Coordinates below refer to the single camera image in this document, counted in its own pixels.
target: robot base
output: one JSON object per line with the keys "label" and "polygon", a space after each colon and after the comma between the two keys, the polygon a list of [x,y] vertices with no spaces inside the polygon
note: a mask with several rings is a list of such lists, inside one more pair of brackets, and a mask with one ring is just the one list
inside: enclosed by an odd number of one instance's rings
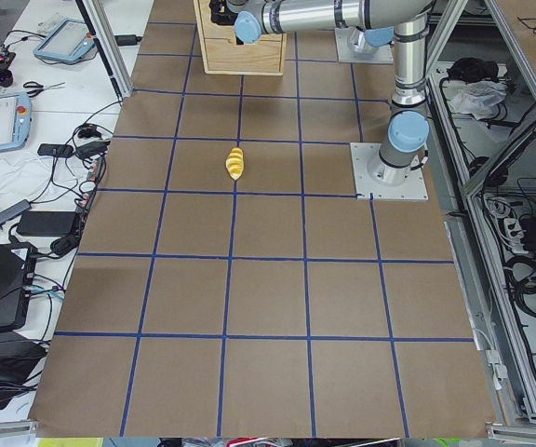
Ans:
{"label": "robot base", "polygon": [[358,53],[349,48],[349,35],[353,32],[352,28],[339,28],[334,30],[336,35],[336,50],[339,55],[339,62],[357,62],[373,64],[392,64],[392,50],[389,45],[379,47],[372,53]]}
{"label": "robot base", "polygon": [[[380,144],[372,142],[352,142],[351,157],[353,159],[353,174],[355,175],[355,192],[362,200],[427,200],[427,189],[420,169],[412,170],[399,186],[386,186],[376,182],[368,173],[368,162],[380,150]],[[419,164],[415,156],[411,166]]]}

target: connector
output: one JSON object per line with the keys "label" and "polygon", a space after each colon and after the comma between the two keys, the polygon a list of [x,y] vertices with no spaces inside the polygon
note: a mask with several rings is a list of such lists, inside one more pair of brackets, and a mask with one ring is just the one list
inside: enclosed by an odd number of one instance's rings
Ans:
{"label": "connector", "polygon": [[0,211],[0,229],[7,221],[20,216],[23,212],[29,210],[30,208],[32,208],[32,205],[28,200],[24,199],[6,210]]}
{"label": "connector", "polygon": [[115,42],[119,47],[131,47],[138,45],[141,41],[141,35],[135,34],[121,34],[115,36]]}

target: white cable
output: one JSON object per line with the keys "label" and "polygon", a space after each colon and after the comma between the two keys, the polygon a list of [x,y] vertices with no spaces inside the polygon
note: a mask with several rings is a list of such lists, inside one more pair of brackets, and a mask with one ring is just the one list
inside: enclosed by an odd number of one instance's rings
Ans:
{"label": "white cable", "polygon": [[486,193],[483,195],[485,201],[485,207],[488,209],[489,214],[491,214],[496,219],[504,219],[509,217],[512,213],[512,207],[510,207],[510,202],[503,197],[497,197],[493,194]]}
{"label": "white cable", "polygon": [[478,332],[478,333],[480,333],[481,335],[483,335],[483,337],[485,337],[485,340],[488,342],[489,348],[490,348],[490,349],[493,349],[493,350],[495,350],[495,351],[497,351],[495,344],[493,344],[493,343],[491,342],[491,339],[489,338],[489,336],[488,336],[486,333],[484,333],[483,331],[481,331],[481,330],[478,329],[478,328],[473,328],[473,331]]}

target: table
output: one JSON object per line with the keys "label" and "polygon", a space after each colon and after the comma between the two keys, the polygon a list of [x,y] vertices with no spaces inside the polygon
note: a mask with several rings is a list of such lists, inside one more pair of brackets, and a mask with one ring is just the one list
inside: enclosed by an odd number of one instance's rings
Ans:
{"label": "table", "polygon": [[[152,7],[152,0],[109,0],[105,2],[109,22],[116,34],[142,35],[146,20]],[[54,13],[62,16],[81,19],[74,2],[62,0],[32,0],[20,16],[14,29],[36,32],[38,23],[50,18]],[[21,34],[11,35],[7,42],[18,40]],[[17,53],[10,69],[14,75],[14,84],[10,88],[1,88],[0,93],[24,91],[22,84],[36,80],[41,84],[50,85],[65,82],[65,88],[48,90],[33,99],[33,122],[30,136],[20,150],[0,153],[0,210],[11,206],[23,198],[34,198],[44,188],[50,175],[51,159],[36,154],[38,146],[43,142],[65,142],[75,127],[83,123],[90,114],[105,105],[116,102],[114,90],[104,70],[100,56],[92,61],[76,65],[46,65],[32,54],[36,40],[20,42],[12,47]],[[133,69],[138,47],[121,47],[121,54],[128,70]],[[119,105],[106,109],[92,119],[107,129],[113,130],[116,124]],[[58,165],[56,179],[66,186],[73,186],[86,177],[86,170],[80,160],[71,159],[69,166],[75,173],[73,176],[63,166]],[[51,199],[60,195],[59,188],[48,188],[42,199]],[[51,203],[36,205],[36,210],[73,210],[74,199],[66,195]],[[0,242],[7,243],[7,229],[14,223],[7,223],[0,230]],[[22,238],[33,243],[38,249],[47,251],[54,237]],[[61,282],[68,269],[71,270],[73,253],[60,260],[39,261],[36,273]],[[46,282],[35,280],[34,284],[46,286]],[[26,338],[48,340],[55,329],[61,303],[53,300],[51,321],[47,333],[43,333],[49,315],[49,303],[45,298],[34,298],[29,306],[26,324],[17,332]],[[35,371],[42,369],[41,360]],[[34,399],[34,393],[13,399],[7,407],[0,411],[0,422],[24,420]]]}

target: blue tape line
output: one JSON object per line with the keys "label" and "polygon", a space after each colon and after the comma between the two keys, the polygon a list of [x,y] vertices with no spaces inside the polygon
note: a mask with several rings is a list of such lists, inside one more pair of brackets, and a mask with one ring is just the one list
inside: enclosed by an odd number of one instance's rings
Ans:
{"label": "blue tape line", "polygon": [[80,332],[55,331],[59,337],[116,337],[116,338],[201,338],[208,340],[311,340],[314,342],[395,342],[395,343],[474,343],[469,337],[383,337],[346,335],[252,335],[244,333],[170,333],[170,332]]}
{"label": "blue tape line", "polygon": [[189,58],[190,56],[187,55],[187,54],[182,54],[182,53],[139,53],[138,56],[157,56],[157,57],[166,57],[166,56],[178,56],[178,57],[181,57],[181,58]]}
{"label": "blue tape line", "polygon": [[[190,70],[191,70],[191,67],[192,67],[192,55],[194,54],[194,47],[195,47],[195,37],[196,37],[196,34],[197,34],[197,30],[194,29],[194,37],[192,39],[192,44],[190,45],[190,59],[188,60],[188,63],[187,63],[187,71],[185,73],[185,78],[183,80],[183,92],[185,92],[185,89],[187,88],[187,81],[189,79],[189,75],[190,75]],[[181,103],[180,103],[180,107],[179,107],[179,112],[177,114],[177,122],[175,123],[175,135],[178,135],[179,133],[179,125],[181,123],[181,114],[182,114],[182,111],[183,111],[183,103],[185,101],[185,96],[181,96]],[[177,140],[173,139],[173,147],[172,147],[172,150],[171,150],[171,158],[168,162],[168,168],[167,168],[167,177],[165,179],[165,189],[168,189],[168,181],[169,181],[169,178],[170,178],[170,174],[171,174],[171,167],[173,165],[173,156],[175,155],[175,144],[176,144]],[[150,294],[150,287],[151,287],[151,284],[152,284],[152,276],[153,276],[153,272],[154,272],[154,261],[155,261],[155,257],[154,255],[156,254],[156,251],[158,249],[158,241],[160,239],[160,233],[161,233],[161,229],[162,229],[162,226],[163,226],[163,216],[165,214],[165,205],[167,203],[167,193],[164,193],[163,194],[163,200],[161,202],[161,207],[160,207],[160,212],[158,214],[158,225],[156,227],[156,235],[155,235],[155,238],[154,238],[154,247],[153,247],[153,253],[152,253],[152,259],[151,259],[151,262],[150,262],[150,269],[148,271],[148,278],[147,278],[147,281],[146,281],[146,289],[145,289],[145,292],[144,292],[144,300],[143,300],[143,303],[142,303],[142,307],[141,307],[141,314],[140,314],[140,323],[139,323],[139,326],[138,326],[138,337],[136,338],[136,345],[135,345],[135,348],[134,348],[134,355],[133,355],[133,359],[132,359],[132,364],[131,364],[131,370],[129,372],[129,381],[127,383],[127,394],[126,394],[126,401],[125,401],[125,405],[124,405],[124,411],[123,411],[123,417],[122,417],[122,420],[121,420],[121,428],[119,430],[119,436],[125,436],[125,432],[126,432],[126,425],[127,425],[127,418],[128,418],[128,415],[129,415],[129,404],[131,402],[131,392],[132,392],[132,388],[133,388],[133,382],[134,382],[134,376],[136,374],[136,365],[138,363],[138,355],[140,353],[140,342],[141,342],[141,333],[142,333],[142,329],[143,329],[143,325],[144,325],[144,318],[145,318],[145,315],[146,315],[146,307],[148,305],[148,297],[149,297],[149,294]]]}
{"label": "blue tape line", "polygon": [[355,95],[355,111],[357,113],[357,125],[359,126],[359,141],[363,142],[363,125],[361,124],[361,110],[359,107],[359,97],[357,95],[357,83],[355,79],[355,67],[352,63],[349,64],[351,67],[351,81],[353,82],[353,94]]}
{"label": "blue tape line", "polygon": [[216,254],[178,254],[178,253],[115,253],[115,252],[93,252],[82,251],[78,256],[89,257],[118,257],[118,258],[168,258],[168,259],[219,259],[219,260],[240,260],[240,261],[265,261],[265,262],[286,262],[286,261],[307,261],[308,263],[338,263],[338,264],[454,264],[453,261],[443,260],[419,260],[419,259],[346,259],[346,258],[311,258],[311,257],[262,257],[262,256],[231,256]]}
{"label": "blue tape line", "polygon": [[[111,193],[170,193],[170,194],[200,194],[206,196],[230,196],[231,191],[205,191],[205,190],[188,190],[188,189],[135,189],[135,188],[110,188],[102,187],[99,191]],[[237,191],[238,196],[274,196],[274,197],[318,197],[318,198],[356,198],[350,194],[315,194],[315,193],[276,193],[270,191]]]}
{"label": "blue tape line", "polygon": [[[158,135],[114,135],[114,138],[132,139],[132,140],[177,140],[185,142],[237,142],[236,138],[221,138],[221,137],[176,137],[176,136],[158,136]],[[265,140],[259,138],[242,138],[239,142],[273,142],[273,143],[290,143],[299,144],[298,140]],[[313,141],[301,141],[303,144],[322,144],[322,145],[335,145],[335,146],[347,146],[348,142],[322,142],[319,140]]]}
{"label": "blue tape line", "polygon": [[[241,76],[239,80],[239,115],[237,117],[237,140],[239,146],[241,141],[241,119],[243,111],[243,89],[245,77]],[[222,316],[222,344],[221,344],[221,374],[219,377],[219,408],[216,421],[216,436],[222,433],[222,404],[224,400],[224,370],[226,361],[227,339],[226,334],[229,324],[229,301],[231,298],[231,273],[233,271],[233,250],[235,243],[235,225],[237,216],[237,182],[233,182],[233,211],[231,215],[231,231],[229,233],[229,256],[227,261],[227,279],[224,292],[224,315]]]}
{"label": "blue tape line", "polygon": [[160,95],[181,95],[178,91],[163,90],[160,88],[134,88],[134,91],[145,91],[148,93],[158,93]]}
{"label": "blue tape line", "polygon": [[369,209],[371,211],[371,221],[373,223],[373,233],[375,237],[376,253],[378,255],[378,267],[380,270],[380,282],[382,283],[382,296],[383,296],[384,309],[386,312],[386,323],[388,324],[388,334],[390,335],[390,348],[392,350],[392,362],[394,363],[394,368],[395,368],[396,391],[398,393],[398,403],[400,404],[400,414],[402,417],[402,425],[405,430],[405,438],[409,438],[410,437],[409,422],[407,420],[407,410],[405,408],[405,400],[402,394],[402,384],[400,382],[400,371],[398,368],[398,358],[396,356],[394,331],[392,327],[392,319],[390,317],[390,306],[388,303],[388,294],[386,291],[386,279],[385,279],[384,272],[383,272],[382,251],[380,249],[380,236],[378,233],[378,223],[376,219],[376,210],[375,210],[375,207],[373,206],[373,200],[369,201]]}
{"label": "blue tape line", "polygon": [[190,21],[149,21],[149,25],[191,25],[195,26],[195,22]]}
{"label": "blue tape line", "polygon": [[312,356],[312,321],[310,310],[310,292],[309,292],[309,270],[307,264],[307,228],[306,228],[306,213],[305,213],[305,179],[303,176],[303,135],[302,135],[302,102],[301,102],[301,84],[299,78],[299,46],[297,33],[295,39],[295,82],[296,82],[296,99],[297,99],[297,131],[299,135],[299,166],[300,166],[300,187],[301,187],[301,228],[303,234],[303,283],[305,288],[305,327],[307,331],[307,378],[309,385],[309,411],[310,424],[312,428],[312,437],[317,436],[317,428],[315,423],[315,391],[314,391],[314,361]]}

